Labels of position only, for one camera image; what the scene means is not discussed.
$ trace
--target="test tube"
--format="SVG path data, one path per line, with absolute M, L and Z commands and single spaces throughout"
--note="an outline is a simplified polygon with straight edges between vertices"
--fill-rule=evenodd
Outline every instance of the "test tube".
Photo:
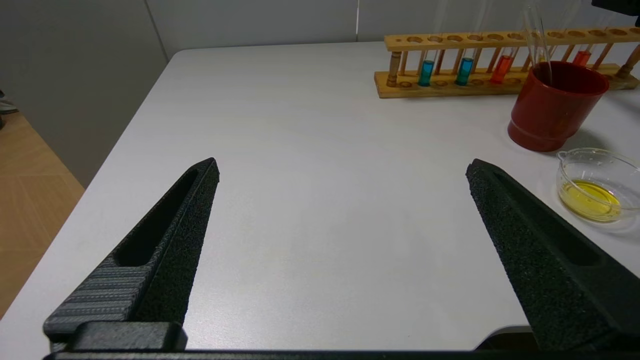
M 567 1 L 562 14 L 560 15 L 560 26 L 558 29 L 562 29 L 562 34 L 566 33 L 566 30 L 569 28 L 569 24 L 575 17 L 575 14 L 578 12 L 578 9 L 585 0 L 571 0 Z M 557 45 L 553 45 L 549 48 L 549 58 L 551 58 L 556 52 Z
M 600 20 L 598 21 L 598 28 L 606 31 L 609 24 L 613 21 L 615 17 L 616 17 L 616 13 L 614 12 L 610 12 L 605 15 L 602 15 L 600 17 Z M 587 62 L 589 61 L 589 58 L 591 57 L 593 45 L 594 44 L 580 45 L 580 47 L 578 48 L 578 53 L 573 58 L 572 64 L 586 66 Z
M 486 24 L 489 12 L 487 9 L 491 7 L 493 0 L 482 0 L 480 1 L 480 8 L 478 11 L 478 17 L 476 18 L 476 25 L 474 26 L 475 31 L 469 35 L 470 38 L 482 38 L 482 28 Z M 469 81 L 469 75 L 471 75 L 471 70 L 474 67 L 474 59 L 476 58 L 476 52 L 482 51 L 482 49 L 472 48 L 465 49 L 462 59 L 460 61 L 460 67 L 458 68 L 458 76 L 456 76 L 455 83 L 460 86 L 467 85 Z
M 523 19 L 531 65 L 535 68 L 540 64 L 541 67 L 537 69 L 538 78 L 546 78 L 546 81 L 544 82 L 551 85 L 552 74 L 550 56 L 547 47 L 545 27 L 542 24 L 542 17 L 540 16 L 540 9 L 538 8 L 537 1 L 531 0 L 525 4 L 523 9 Z
M 511 64 L 513 64 L 513 59 L 515 59 L 518 49 L 519 47 L 508 47 L 502 50 L 502 54 L 500 54 L 500 58 L 498 60 L 498 65 L 496 65 L 493 75 L 491 75 L 490 81 L 492 83 L 502 84 L 504 76 L 511 69 Z
M 446 12 L 447 12 L 447 0 L 438 0 L 438 7 L 436 9 L 434 25 L 433 25 L 433 33 L 437 34 L 435 36 L 439 38 L 440 41 L 442 41 L 442 34 L 440 30 L 442 28 L 442 23 L 446 16 L 445 15 Z M 427 53 L 425 54 L 425 57 L 422 59 L 422 63 L 419 69 L 418 85 L 420 86 L 431 85 L 431 75 L 433 74 L 433 67 L 435 66 L 436 59 L 438 58 L 438 54 L 440 53 L 440 51 L 444 51 L 444 50 L 427 51 Z

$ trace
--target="wooden floor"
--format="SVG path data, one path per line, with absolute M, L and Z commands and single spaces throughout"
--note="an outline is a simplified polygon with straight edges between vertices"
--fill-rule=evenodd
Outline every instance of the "wooden floor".
M 0 318 L 84 189 L 20 114 L 0 129 Z

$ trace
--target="table top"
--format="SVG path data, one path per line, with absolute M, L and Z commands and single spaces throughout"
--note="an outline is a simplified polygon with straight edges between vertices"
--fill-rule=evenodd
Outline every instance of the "table top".
M 379 99 L 388 59 L 380 42 L 176 54 L 0 322 L 0 358 L 48 353 L 45 318 L 209 156 L 188 348 L 464 350 L 526 325 L 469 194 L 474 158 L 640 275 L 640 233 L 573 216 L 554 155 L 508 138 L 514 95 Z M 640 158 L 637 100 L 605 94 L 566 148 Z

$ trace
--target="test tube rack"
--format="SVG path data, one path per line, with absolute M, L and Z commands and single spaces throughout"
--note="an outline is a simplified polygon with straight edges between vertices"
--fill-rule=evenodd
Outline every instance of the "test tube rack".
M 568 45 L 562 61 L 567 61 L 575 46 L 582 44 L 607 44 L 594 64 L 587 65 L 609 79 L 610 90 L 634 89 L 640 81 L 629 72 L 640 60 L 640 45 L 629 56 L 626 64 L 602 63 L 611 46 L 620 42 L 640 42 L 640 28 L 614 29 L 567 29 L 547 32 L 547 45 Z M 389 71 L 378 71 L 374 75 L 380 98 L 437 97 L 462 95 L 517 94 L 527 78 L 531 59 L 527 57 L 520 67 L 511 67 L 502 84 L 490 82 L 493 67 L 500 51 L 505 47 L 526 47 L 527 41 L 520 32 L 498 31 L 483 35 L 473 33 L 412 34 L 385 36 L 387 51 L 391 52 Z M 466 86 L 454 83 L 458 66 L 465 49 L 478 48 Z M 488 68 L 476 68 L 483 50 L 495 49 Z M 417 70 L 406 69 L 411 51 L 420 51 L 422 58 L 427 51 L 440 51 L 436 61 L 430 86 L 419 86 L 418 78 L 422 64 Z M 441 69 L 445 51 L 458 50 L 453 69 Z

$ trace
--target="yellow liquid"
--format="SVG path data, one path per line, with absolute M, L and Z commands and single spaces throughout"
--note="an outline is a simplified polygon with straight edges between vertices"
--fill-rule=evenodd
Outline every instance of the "yellow liquid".
M 620 216 L 620 201 L 607 189 L 600 185 L 584 180 L 573 180 L 573 182 L 584 192 L 591 195 L 585 196 L 571 183 L 563 185 L 563 192 L 560 199 L 574 213 L 595 221 L 613 221 Z

